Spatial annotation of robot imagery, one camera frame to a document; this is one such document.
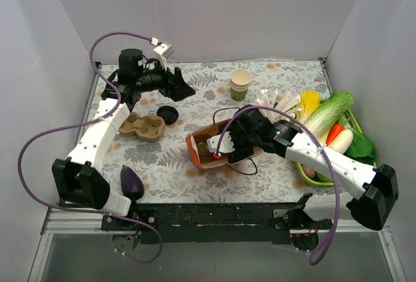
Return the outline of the orange paper bag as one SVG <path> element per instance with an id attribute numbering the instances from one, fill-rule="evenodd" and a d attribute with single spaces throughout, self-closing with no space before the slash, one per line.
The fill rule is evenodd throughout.
<path id="1" fill-rule="evenodd" d="M 208 141 L 212 136 L 216 136 L 220 134 L 220 126 L 222 124 L 226 124 L 228 120 L 224 120 L 221 122 L 216 122 L 215 117 L 216 114 L 224 111 L 224 110 L 239 110 L 238 107 L 226 107 L 219 109 L 214 112 L 212 117 L 212 123 L 208 126 L 202 127 L 198 129 L 197 131 L 194 131 L 193 133 L 186 136 L 185 141 L 187 143 L 188 153 L 190 155 L 190 159 L 195 165 L 195 167 L 203 170 L 208 169 L 214 169 L 221 166 L 227 166 L 230 170 L 233 170 L 234 172 L 237 172 L 242 175 L 256 175 L 258 173 L 258 168 L 256 163 L 253 160 L 253 157 L 256 157 L 260 155 L 263 151 L 259 148 L 254 149 L 254 154 L 250 158 L 246 158 L 245 160 L 249 160 L 253 167 L 254 172 L 252 173 L 246 173 L 238 170 L 236 167 L 233 167 L 233 165 L 238 165 L 241 163 L 241 161 L 229 164 L 228 159 L 226 158 L 228 154 L 226 154 L 225 157 L 220 157 L 219 159 L 216 159 L 213 157 L 213 152 L 210 151 Z"/>

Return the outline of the brown cardboard cup carrier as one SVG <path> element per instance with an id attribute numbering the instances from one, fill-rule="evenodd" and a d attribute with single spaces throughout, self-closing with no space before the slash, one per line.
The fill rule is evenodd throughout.
<path id="1" fill-rule="evenodd" d="M 197 143 L 197 150 L 200 158 L 202 158 L 204 155 L 212 155 L 212 152 L 210 152 L 208 148 L 207 142 Z"/>

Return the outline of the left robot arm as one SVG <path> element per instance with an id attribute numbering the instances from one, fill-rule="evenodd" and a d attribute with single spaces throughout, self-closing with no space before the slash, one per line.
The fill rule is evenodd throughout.
<path id="1" fill-rule="evenodd" d="M 133 229 L 138 214 L 130 209 L 131 200 L 111 190 L 101 175 L 105 154 L 118 129 L 139 102 L 142 93 L 159 91 L 173 101 L 181 101 L 195 94 L 183 79 L 181 70 L 170 70 L 167 59 L 174 48 L 161 44 L 154 48 L 155 65 L 149 67 L 139 49 L 121 51 L 119 68 L 109 77 L 109 83 L 101 95 L 96 122 L 87 128 L 75 148 L 52 165 L 53 177 L 61 201 L 74 203 L 116 214 L 116 222 L 122 229 Z"/>

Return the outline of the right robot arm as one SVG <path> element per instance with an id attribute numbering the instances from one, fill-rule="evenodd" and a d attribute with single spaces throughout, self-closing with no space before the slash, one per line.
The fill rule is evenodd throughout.
<path id="1" fill-rule="evenodd" d="M 281 228 L 306 229 L 322 220 L 342 218 L 379 231 L 398 199 L 397 175 L 391 166 L 376 168 L 322 147 L 300 122 L 271 123 L 259 107 L 247 105 L 220 130 L 233 143 L 234 150 L 227 157 L 230 163 L 251 157 L 259 147 L 306 165 L 332 178 L 336 190 L 345 190 L 325 196 L 304 194 L 292 209 L 276 216 Z"/>

